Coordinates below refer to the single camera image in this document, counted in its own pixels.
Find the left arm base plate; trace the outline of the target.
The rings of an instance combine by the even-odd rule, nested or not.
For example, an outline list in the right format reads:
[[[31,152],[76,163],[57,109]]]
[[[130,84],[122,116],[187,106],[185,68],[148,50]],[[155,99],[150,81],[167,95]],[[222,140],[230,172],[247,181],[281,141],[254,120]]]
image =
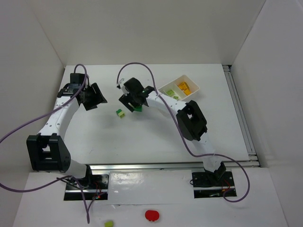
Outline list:
[[[79,185],[75,180],[63,180],[65,183],[64,201],[81,201],[82,194]],[[92,175],[90,182],[80,180],[84,197],[86,200],[98,201],[108,200],[109,174]]]

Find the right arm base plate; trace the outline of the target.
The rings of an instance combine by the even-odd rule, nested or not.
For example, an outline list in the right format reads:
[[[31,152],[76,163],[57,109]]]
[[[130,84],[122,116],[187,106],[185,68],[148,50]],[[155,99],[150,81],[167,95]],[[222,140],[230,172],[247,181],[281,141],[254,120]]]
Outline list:
[[[205,172],[193,172],[192,179],[189,182],[193,186],[194,198],[219,198],[236,197],[235,183],[231,171],[223,174],[222,178],[217,183],[211,183]]]

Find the yellow lego brick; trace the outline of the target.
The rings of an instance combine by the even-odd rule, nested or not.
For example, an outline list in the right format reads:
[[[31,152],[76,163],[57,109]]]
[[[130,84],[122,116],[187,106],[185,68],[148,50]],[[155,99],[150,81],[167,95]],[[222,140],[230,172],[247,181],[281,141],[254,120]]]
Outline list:
[[[192,92],[191,92],[191,90],[190,90],[188,84],[187,84],[185,81],[183,81],[183,82],[181,82],[180,84],[178,84],[178,88],[179,88],[186,96],[192,94]]]

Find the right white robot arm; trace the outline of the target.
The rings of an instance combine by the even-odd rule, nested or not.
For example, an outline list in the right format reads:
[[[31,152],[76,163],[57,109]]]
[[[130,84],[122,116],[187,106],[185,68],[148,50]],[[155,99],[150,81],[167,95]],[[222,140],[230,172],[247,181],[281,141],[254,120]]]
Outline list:
[[[215,149],[207,134],[207,121],[195,101],[178,101],[151,86],[143,87],[136,78],[127,81],[121,79],[117,88],[123,92],[119,101],[131,112],[145,105],[170,114],[182,139],[192,142],[197,149],[198,154],[194,157],[202,158],[208,180],[215,184],[221,179],[226,167],[222,159],[215,155]]]

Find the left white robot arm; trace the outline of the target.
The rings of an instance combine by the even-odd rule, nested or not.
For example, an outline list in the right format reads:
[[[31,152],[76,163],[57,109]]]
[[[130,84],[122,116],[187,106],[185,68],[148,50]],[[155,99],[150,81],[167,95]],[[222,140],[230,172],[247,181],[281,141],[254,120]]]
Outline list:
[[[97,83],[90,84],[85,74],[71,73],[70,82],[57,94],[53,113],[44,127],[36,135],[28,136],[26,140],[32,169],[60,172],[88,180],[92,175],[90,167],[71,158],[64,137],[81,105],[89,111],[106,102]]]

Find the dark green base brick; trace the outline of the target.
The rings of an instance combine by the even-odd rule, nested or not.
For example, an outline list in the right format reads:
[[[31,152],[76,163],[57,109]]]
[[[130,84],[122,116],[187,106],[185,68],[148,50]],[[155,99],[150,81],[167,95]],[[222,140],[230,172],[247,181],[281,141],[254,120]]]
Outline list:
[[[143,111],[143,106],[140,105],[138,107],[134,107],[134,111],[136,111],[136,112],[142,112]]]

